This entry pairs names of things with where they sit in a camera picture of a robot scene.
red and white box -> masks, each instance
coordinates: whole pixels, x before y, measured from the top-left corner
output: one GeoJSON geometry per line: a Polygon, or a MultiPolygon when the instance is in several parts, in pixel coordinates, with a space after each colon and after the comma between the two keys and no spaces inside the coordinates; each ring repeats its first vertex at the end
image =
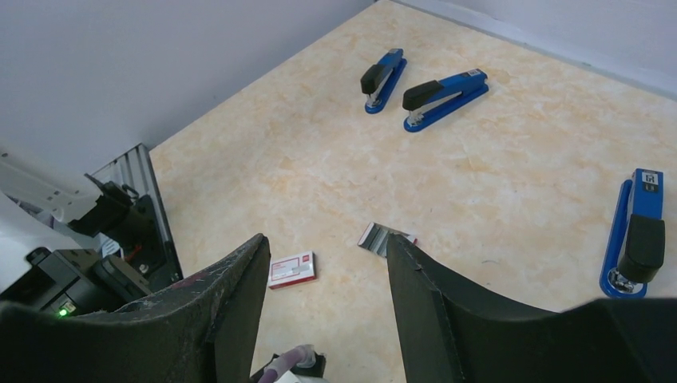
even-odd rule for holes
{"type": "Polygon", "coordinates": [[[268,288],[271,290],[317,279],[312,251],[271,261],[268,288]]]}

tabletop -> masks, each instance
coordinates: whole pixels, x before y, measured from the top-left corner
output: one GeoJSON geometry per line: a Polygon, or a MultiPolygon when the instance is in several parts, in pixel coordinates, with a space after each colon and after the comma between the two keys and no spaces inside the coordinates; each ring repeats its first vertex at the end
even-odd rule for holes
{"type": "Polygon", "coordinates": [[[404,382],[386,260],[371,221],[437,261],[547,310],[603,296],[620,184],[665,173],[667,247],[650,296],[677,291],[677,103],[464,26],[380,1],[151,152],[184,273],[258,232],[273,259],[314,251],[315,282],[269,290],[253,368],[294,345],[330,381],[404,382]],[[359,79],[391,48],[409,61],[385,109],[359,79]],[[490,90],[418,133],[410,87],[479,68],[490,90]]]}

white wall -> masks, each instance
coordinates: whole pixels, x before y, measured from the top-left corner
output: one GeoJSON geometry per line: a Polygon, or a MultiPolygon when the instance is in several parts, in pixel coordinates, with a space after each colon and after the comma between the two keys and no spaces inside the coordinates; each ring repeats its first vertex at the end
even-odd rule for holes
{"type": "Polygon", "coordinates": [[[677,98],[675,0],[399,2],[677,98]]]}
{"type": "Polygon", "coordinates": [[[0,138],[97,170],[160,143],[371,3],[3,0],[0,138]]]}

beige marbled tabletop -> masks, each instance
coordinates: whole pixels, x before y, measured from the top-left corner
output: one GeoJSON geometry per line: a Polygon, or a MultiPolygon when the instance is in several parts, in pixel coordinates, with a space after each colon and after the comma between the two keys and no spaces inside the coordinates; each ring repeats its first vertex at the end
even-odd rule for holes
{"type": "Polygon", "coordinates": [[[184,273],[257,232],[272,257],[313,250],[319,280],[268,291],[253,366],[314,343],[333,382],[404,382],[386,260],[370,221],[438,261],[549,310],[597,284],[620,183],[665,172],[665,266],[677,293],[677,103],[506,41],[380,1],[152,150],[184,273]],[[359,78],[388,49],[409,64],[367,115],[359,78]],[[481,68],[489,93],[419,133],[402,93],[481,68]]]}

stapler anvil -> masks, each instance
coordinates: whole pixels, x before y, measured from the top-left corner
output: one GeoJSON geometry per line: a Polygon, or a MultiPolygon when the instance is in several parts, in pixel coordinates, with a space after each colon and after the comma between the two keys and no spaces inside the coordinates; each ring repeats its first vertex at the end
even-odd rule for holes
{"type": "Polygon", "coordinates": [[[620,186],[600,287],[610,298],[642,298],[663,265],[663,173],[636,169],[620,186]]]}
{"type": "Polygon", "coordinates": [[[369,114],[381,112],[390,94],[395,89],[402,71],[406,66],[406,59],[402,56],[404,49],[391,49],[385,56],[372,65],[360,79],[362,93],[366,94],[364,110],[369,114]]]}
{"type": "Polygon", "coordinates": [[[469,70],[440,81],[428,81],[404,92],[402,107],[409,111],[404,120],[407,132],[419,132],[447,114],[489,91],[487,76],[469,70]]]}

